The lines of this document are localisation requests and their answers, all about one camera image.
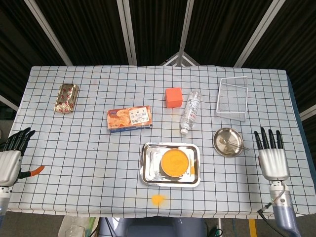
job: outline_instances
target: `snack wrapper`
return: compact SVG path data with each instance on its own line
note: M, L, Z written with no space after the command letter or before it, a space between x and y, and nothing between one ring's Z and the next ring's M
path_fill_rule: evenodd
M110 132L131 131L153 126L149 105L108 110L107 122Z
M62 84L59 87L59 93L54 106L54 111L68 114L74 111L79 87L74 84Z

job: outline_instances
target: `stainless steel tray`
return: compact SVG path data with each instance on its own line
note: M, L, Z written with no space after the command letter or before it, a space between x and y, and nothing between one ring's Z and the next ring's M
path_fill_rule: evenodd
M170 149L180 149L189 158L190 165L180 177L166 175L160 161L163 154ZM165 187L196 187L200 183L199 149L196 145L186 143L146 143L142 151L140 176L147 185Z

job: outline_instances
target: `white grid tablecloth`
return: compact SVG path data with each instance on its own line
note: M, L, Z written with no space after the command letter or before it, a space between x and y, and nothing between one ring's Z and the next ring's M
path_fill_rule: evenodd
M248 76L246 122L214 115L220 78ZM59 86L79 85L75 111L53 110ZM182 108L165 107L164 93L181 87L184 101L192 89L202 94L194 128L180 134ZM110 134L106 111L150 105L153 128ZM23 157L22 170L45 165L35 177L19 180L9 204L12 211L119 217L256 218L270 201L269 182L258 164L253 132L280 129L290 167L285 182L297 214L316 212L316 197L302 138L281 70L199 66L33 67L11 134L36 130ZM232 127L251 148L224 158L212 145L214 133ZM140 152L146 142L183 142L201 153L201 183L196 188L151 187L139 178ZM151 197L165 196L157 208ZM265 212L272 215L272 210Z

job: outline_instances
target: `orange cube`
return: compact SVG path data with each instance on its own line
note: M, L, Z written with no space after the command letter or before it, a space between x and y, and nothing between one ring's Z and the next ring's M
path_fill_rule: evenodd
M182 106L182 91L179 87L166 89L166 104L167 108Z

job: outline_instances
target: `orange bowl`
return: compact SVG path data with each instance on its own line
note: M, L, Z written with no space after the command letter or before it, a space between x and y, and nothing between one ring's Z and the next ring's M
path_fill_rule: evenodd
M161 159L162 170L170 177L183 175L189 167L187 155L180 149L170 149Z

